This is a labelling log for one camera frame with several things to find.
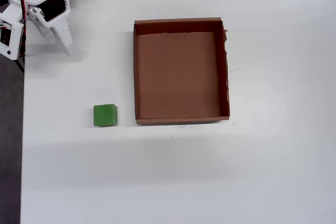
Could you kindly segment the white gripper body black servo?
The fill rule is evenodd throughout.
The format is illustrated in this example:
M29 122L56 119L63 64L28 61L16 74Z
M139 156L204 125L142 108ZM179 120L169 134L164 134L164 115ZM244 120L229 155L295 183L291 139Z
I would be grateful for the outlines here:
M24 18L22 7L25 8L26 17L28 18L28 6L38 6L45 15L47 26L52 26L52 20L59 15L67 15L70 12L69 0L8 0L8 6L5 8L5 27L22 28Z

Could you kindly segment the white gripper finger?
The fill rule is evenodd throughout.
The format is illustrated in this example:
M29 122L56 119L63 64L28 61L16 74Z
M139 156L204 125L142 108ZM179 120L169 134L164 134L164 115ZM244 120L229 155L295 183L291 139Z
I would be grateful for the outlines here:
M47 41L53 41L55 39L50 27L47 26L45 15L40 7L28 6L28 20L35 25L40 34Z
M51 31L58 39L64 52L71 55L72 36L68 27L67 16L59 15L52 20Z

